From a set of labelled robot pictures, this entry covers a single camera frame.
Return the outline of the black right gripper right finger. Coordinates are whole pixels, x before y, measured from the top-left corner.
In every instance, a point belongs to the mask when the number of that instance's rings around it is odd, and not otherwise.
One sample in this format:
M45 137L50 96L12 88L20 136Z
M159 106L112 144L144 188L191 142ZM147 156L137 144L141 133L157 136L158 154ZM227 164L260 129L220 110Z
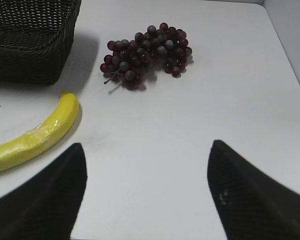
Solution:
M300 240L300 194L214 140L208 187L229 240Z

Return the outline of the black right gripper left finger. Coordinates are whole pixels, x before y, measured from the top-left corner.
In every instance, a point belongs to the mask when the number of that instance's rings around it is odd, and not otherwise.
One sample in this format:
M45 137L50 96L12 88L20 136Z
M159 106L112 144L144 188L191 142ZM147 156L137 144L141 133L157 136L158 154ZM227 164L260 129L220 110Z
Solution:
M80 143L74 143L0 197L0 240L70 239L86 184L85 153Z

